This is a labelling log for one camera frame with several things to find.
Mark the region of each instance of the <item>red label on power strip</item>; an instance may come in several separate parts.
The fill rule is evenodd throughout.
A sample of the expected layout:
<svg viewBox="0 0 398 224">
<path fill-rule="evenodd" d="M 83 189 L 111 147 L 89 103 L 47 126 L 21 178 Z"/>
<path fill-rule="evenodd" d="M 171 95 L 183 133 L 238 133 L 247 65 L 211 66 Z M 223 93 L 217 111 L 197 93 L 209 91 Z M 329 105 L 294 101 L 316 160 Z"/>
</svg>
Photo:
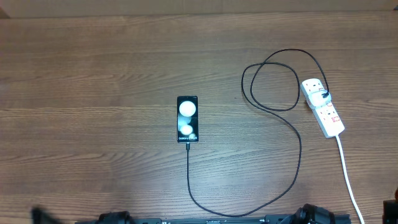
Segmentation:
<svg viewBox="0 0 398 224">
<path fill-rule="evenodd" d="M 338 116 L 332 117 L 331 119 L 333 120 L 333 122 L 337 122 L 340 120 L 340 118 Z"/>
</svg>

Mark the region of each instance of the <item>white power strip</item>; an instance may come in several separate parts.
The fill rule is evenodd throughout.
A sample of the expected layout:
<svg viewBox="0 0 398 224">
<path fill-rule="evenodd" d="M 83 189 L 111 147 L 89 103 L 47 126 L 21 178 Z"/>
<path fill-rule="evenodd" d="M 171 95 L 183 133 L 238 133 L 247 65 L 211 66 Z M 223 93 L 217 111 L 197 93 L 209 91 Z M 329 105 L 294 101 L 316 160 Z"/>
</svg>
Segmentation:
<svg viewBox="0 0 398 224">
<path fill-rule="evenodd" d="M 344 125 L 343 122 L 341 122 L 335 107 L 331 103 L 330 95 L 324 100 L 324 102 L 320 103 L 318 101 L 316 102 L 317 105 L 314 106 L 315 103 L 313 103 L 313 98 L 311 98 L 311 96 L 320 96 L 321 93 L 326 92 L 321 81 L 317 78 L 305 80 L 301 84 L 301 90 L 303 91 L 305 98 L 307 99 L 307 103 L 311 107 L 325 137 L 332 138 L 342 133 L 344 131 Z"/>
<path fill-rule="evenodd" d="M 344 131 L 344 125 L 343 122 L 341 122 L 341 119 L 338 116 L 335 107 L 331 103 L 331 95 L 329 94 L 326 98 L 323 97 L 323 94 L 326 93 L 326 90 L 323 87 L 321 81 L 317 78 L 311 78 L 302 82 L 301 90 L 303 91 L 305 98 L 307 99 L 307 103 L 312 109 L 312 112 L 315 115 L 315 118 L 317 119 L 318 124 L 321 127 L 325 137 L 336 137 L 348 193 L 351 197 L 351 201 L 353 202 L 354 208 L 356 210 L 356 213 L 358 214 L 361 224 L 365 224 L 361 211 L 359 210 L 358 205 L 355 202 L 353 190 L 351 189 L 351 184 L 349 184 L 346 162 L 344 160 L 343 154 L 343 146 L 341 145 L 340 138 L 338 136 L 341 132 Z"/>
</svg>

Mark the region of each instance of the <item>white power cord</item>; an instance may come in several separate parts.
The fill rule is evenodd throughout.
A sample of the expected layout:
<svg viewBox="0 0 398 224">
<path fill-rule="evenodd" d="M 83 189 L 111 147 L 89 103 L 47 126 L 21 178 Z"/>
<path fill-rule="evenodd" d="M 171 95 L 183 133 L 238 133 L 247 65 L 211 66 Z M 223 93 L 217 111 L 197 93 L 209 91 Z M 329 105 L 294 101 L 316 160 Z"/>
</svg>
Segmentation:
<svg viewBox="0 0 398 224">
<path fill-rule="evenodd" d="M 349 196 L 351 197 L 351 201 L 353 202 L 353 205 L 356 210 L 356 213 L 358 214 L 359 220 L 361 220 L 361 224 L 365 224 L 365 221 L 363 220 L 361 211 L 359 211 L 358 205 L 355 202 L 353 190 L 351 189 L 351 184 L 349 184 L 347 168 L 346 168 L 346 161 L 344 160 L 343 146 L 341 145 L 341 141 L 340 141 L 340 138 L 338 137 L 338 135 L 336 135 L 336 140 L 337 140 L 337 144 L 338 144 L 338 149 L 340 151 L 341 165 L 343 166 L 344 178 L 346 179 Z"/>
</svg>

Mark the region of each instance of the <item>power strip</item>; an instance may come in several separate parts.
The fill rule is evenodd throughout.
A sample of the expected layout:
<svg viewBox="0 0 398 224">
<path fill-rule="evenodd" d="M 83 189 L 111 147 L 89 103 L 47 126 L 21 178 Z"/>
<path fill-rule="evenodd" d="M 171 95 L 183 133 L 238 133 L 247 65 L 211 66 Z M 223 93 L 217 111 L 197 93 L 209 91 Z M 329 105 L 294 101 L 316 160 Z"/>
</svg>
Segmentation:
<svg viewBox="0 0 398 224">
<path fill-rule="evenodd" d="M 328 98 L 323 99 L 322 102 L 320 99 L 312 97 L 321 96 L 322 93 L 326 92 L 321 81 L 317 78 L 305 80 L 301 84 L 301 90 L 325 137 L 332 138 L 342 133 L 344 131 L 344 125 L 335 107 L 331 103 L 331 96 L 329 95 Z"/>
</svg>

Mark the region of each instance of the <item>black smartphone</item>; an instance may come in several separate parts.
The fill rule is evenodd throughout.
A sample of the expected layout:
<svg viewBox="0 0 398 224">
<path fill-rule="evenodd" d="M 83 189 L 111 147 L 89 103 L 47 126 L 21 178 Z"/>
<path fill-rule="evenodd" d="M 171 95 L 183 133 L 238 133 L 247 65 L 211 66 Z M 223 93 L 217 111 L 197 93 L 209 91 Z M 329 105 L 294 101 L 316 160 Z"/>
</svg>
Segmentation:
<svg viewBox="0 0 398 224">
<path fill-rule="evenodd" d="M 198 142 L 198 97 L 177 97 L 177 142 Z"/>
</svg>

